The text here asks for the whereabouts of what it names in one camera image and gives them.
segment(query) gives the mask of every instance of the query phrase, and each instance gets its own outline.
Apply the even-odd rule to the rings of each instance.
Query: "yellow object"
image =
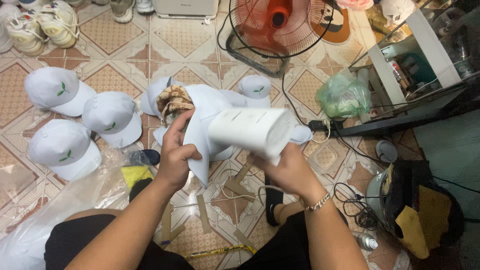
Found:
[[[125,182],[127,182],[127,185],[130,189],[139,180],[153,178],[149,166],[122,167],[121,173],[123,174],[123,178],[125,179]]]
[[[191,258],[198,258],[198,257],[215,255],[215,254],[227,253],[227,252],[232,252],[232,251],[237,251],[237,250],[250,251],[250,253],[252,253],[252,254],[255,254],[257,252],[255,249],[253,249],[249,245],[234,245],[234,246],[229,246],[229,247],[223,247],[223,248],[217,248],[217,249],[206,250],[206,251],[201,251],[201,252],[195,252],[195,253],[192,253],[192,254],[184,255],[183,257],[185,259],[191,259]]]
[[[448,231],[448,215],[450,215],[450,198],[440,192],[419,186],[420,225],[425,236],[428,249],[440,246],[442,234]]]
[[[402,229],[403,238],[400,239],[400,242],[417,258],[425,259],[428,257],[429,250],[423,235],[418,212],[405,206],[395,219],[395,222]]]

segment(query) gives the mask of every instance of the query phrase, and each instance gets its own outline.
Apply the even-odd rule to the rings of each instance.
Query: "spray can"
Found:
[[[359,247],[366,251],[373,251],[378,247],[377,241],[368,233],[352,231],[353,237],[357,240]]]

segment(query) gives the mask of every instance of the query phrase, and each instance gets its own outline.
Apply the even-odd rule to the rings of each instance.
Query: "white baseball cap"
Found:
[[[91,97],[82,114],[84,125],[97,132],[109,145],[122,148],[142,134],[142,120],[135,101],[122,92],[104,92]]]
[[[161,119],[162,114],[156,105],[156,98],[163,92],[163,90],[165,90],[165,88],[171,85],[185,86],[184,83],[175,81],[173,77],[161,77],[150,84],[140,101],[140,108],[142,111],[149,115],[156,115]]]
[[[73,71],[44,67],[25,78],[25,91],[38,109],[49,109],[67,116],[79,116],[85,102],[96,94]]]
[[[61,178],[73,181],[93,172],[102,155],[84,125],[53,119],[41,127],[28,146],[30,160],[47,165]]]
[[[270,79],[260,75],[250,75],[240,80],[239,92],[248,97],[247,107],[270,108]]]

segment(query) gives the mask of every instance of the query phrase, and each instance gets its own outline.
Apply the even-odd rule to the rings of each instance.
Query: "knee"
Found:
[[[65,219],[64,221],[71,221],[71,220],[74,220],[74,219],[79,219],[79,218],[88,217],[88,216],[101,215],[101,214],[114,215],[114,216],[117,217],[122,212],[123,212],[123,210],[116,210],[116,209],[89,209],[89,210],[85,210],[85,211],[75,213],[75,214],[67,217],[67,219]]]

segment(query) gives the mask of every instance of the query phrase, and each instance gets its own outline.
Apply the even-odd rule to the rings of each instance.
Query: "tiled floor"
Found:
[[[48,44],[41,56],[30,58],[12,49],[0,54],[0,168],[18,164],[34,172],[35,182],[22,189],[11,200],[0,199],[0,238],[13,231],[23,220],[51,200],[65,185],[65,181],[45,166],[34,164],[26,155],[27,144],[42,125],[59,114],[36,110],[28,101],[23,89],[24,78],[33,70],[44,66],[57,66],[75,70],[81,80],[97,92],[122,91],[136,101],[148,84],[162,76],[174,76],[186,84],[208,84],[215,88],[236,90],[238,81],[249,74],[258,72],[238,62],[221,51],[216,44],[223,19],[227,15],[228,1],[222,1],[217,19],[210,25],[200,20],[159,19],[152,15],[140,16],[135,12],[131,23],[121,25],[112,20],[109,6],[96,6],[85,2],[75,8],[80,24],[80,39],[71,49],[57,49]],[[304,120],[323,119],[324,113],[314,101],[314,93],[332,74],[348,66],[375,42],[373,33],[363,12],[349,11],[352,36],[345,45],[332,46],[319,42],[314,48],[291,59],[288,67],[285,90],[298,108]],[[230,26],[227,23],[220,35],[225,42]],[[265,63],[277,67],[276,60]],[[273,107],[289,108],[281,93],[281,82],[272,79],[270,94]],[[142,148],[159,149],[152,132],[160,126],[156,117],[141,116],[143,135],[137,144]],[[355,119],[345,124],[355,125]],[[324,135],[315,134],[317,141]],[[377,139],[361,137],[346,138],[358,151],[374,156]],[[395,135],[394,143],[400,155],[407,158],[422,157],[411,131]],[[97,139],[100,148],[105,145]],[[323,144],[309,142],[303,146],[305,158],[316,149],[317,160],[329,166],[328,174],[319,174],[319,180],[331,192],[337,182],[347,182],[360,192],[365,192],[369,180],[386,168],[386,164],[376,164],[361,157],[342,141],[330,139]],[[171,228],[181,224],[186,226],[167,250],[180,254],[214,249],[239,243],[233,235],[239,229],[253,244],[260,248],[276,232],[265,221],[265,210],[259,202],[246,199],[226,199],[220,185],[229,176],[229,170],[239,170],[246,160],[247,151],[236,149],[233,156],[225,161],[213,162],[210,169],[210,183],[203,190],[198,180],[191,178],[188,184],[172,198]],[[264,182],[263,172],[251,169],[251,174],[241,183],[256,192]],[[342,195],[350,196],[343,189]],[[212,228],[203,234],[196,195],[203,194],[208,218]],[[294,201],[295,197],[285,196],[284,202]],[[350,206],[348,211],[358,211]],[[349,225],[360,230],[352,218]],[[371,269],[391,270],[395,267],[408,267],[409,259],[404,251],[389,241],[383,232],[373,232],[379,239],[379,247],[372,253],[365,252]],[[236,252],[191,260],[200,269],[227,269],[246,261],[247,252]]]

